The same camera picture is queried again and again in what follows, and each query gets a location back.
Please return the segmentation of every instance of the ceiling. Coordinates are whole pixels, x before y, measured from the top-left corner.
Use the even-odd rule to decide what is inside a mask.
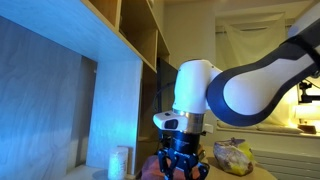
[[[166,6],[212,2],[216,17],[255,13],[284,12],[288,18],[300,16],[318,0],[163,0]]]
[[[306,10],[319,0],[163,0],[166,6],[181,5],[184,3],[212,2],[215,15],[216,26],[220,26],[220,21],[228,19],[238,23],[254,23],[254,17],[268,14],[272,21],[278,19],[277,14],[285,14],[288,25],[301,16]]]

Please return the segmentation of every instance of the snack bag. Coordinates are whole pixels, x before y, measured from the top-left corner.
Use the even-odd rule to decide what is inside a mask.
[[[254,157],[244,139],[217,141],[213,153],[225,172],[244,176],[253,171]]]

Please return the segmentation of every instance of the cable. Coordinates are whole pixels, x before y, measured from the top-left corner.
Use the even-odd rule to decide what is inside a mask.
[[[158,109],[156,108],[155,102],[156,102],[156,100],[158,99],[159,94],[160,94],[163,90],[165,90],[165,89],[167,89],[168,87],[174,85],[175,83],[176,83],[176,81],[167,83],[165,86],[161,87],[161,88],[157,91],[157,93],[156,93],[156,95],[154,96],[153,101],[152,101],[152,106],[153,106],[154,112],[158,112]]]
[[[309,82],[310,84],[312,84],[314,87],[316,87],[316,88],[320,89],[320,87],[319,87],[319,86],[315,85],[313,82],[309,81],[308,79],[305,79],[305,81],[308,81],[308,82]]]

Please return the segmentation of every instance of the lamp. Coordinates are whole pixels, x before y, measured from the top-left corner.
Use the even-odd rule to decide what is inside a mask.
[[[295,118],[299,119],[299,129],[308,134],[316,134],[316,127],[312,124],[308,124],[308,120],[320,120],[320,106],[295,106]]]

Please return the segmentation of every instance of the white wall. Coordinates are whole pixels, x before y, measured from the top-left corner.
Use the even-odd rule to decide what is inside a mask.
[[[0,179],[61,179],[81,55],[0,17]]]
[[[216,1],[215,2],[215,10],[218,12],[223,11],[239,11],[241,9],[254,9],[261,7],[281,6],[283,4],[288,5],[291,3],[304,3],[304,2],[315,2],[315,0],[241,0],[241,1]]]
[[[212,2],[167,5],[164,37],[170,50],[170,64],[178,68],[194,58],[215,59],[215,20]]]

